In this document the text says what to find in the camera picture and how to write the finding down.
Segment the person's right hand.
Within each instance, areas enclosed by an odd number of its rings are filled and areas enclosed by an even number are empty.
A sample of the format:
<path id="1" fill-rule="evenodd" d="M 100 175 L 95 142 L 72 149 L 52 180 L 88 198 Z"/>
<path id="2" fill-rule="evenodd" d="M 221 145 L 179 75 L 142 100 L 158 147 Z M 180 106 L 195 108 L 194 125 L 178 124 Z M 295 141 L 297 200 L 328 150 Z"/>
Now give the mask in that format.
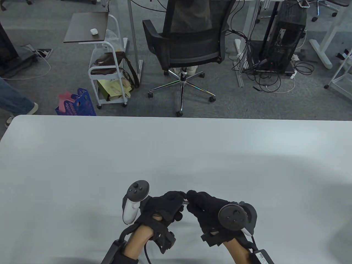
<path id="1" fill-rule="evenodd" d="M 243 232 L 224 228 L 218 219 L 219 211 L 230 204 L 229 201 L 195 190 L 187 191 L 186 199 L 189 202 L 187 210 L 197 218 L 203 233 L 218 237 L 221 242 L 228 242 L 233 239 L 247 240 Z"/>

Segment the person's left hand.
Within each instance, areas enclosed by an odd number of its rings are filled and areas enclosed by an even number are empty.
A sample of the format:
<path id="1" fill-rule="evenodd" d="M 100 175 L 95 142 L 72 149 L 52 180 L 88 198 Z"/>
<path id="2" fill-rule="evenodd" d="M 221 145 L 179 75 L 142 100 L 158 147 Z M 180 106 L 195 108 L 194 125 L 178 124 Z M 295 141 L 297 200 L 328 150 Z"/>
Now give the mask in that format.
<path id="1" fill-rule="evenodd" d="M 169 225 L 183 218 L 184 200 L 183 191 L 169 191 L 159 197 L 151 197 L 142 208 L 135 224 L 150 227 L 153 232 L 163 233 Z"/>

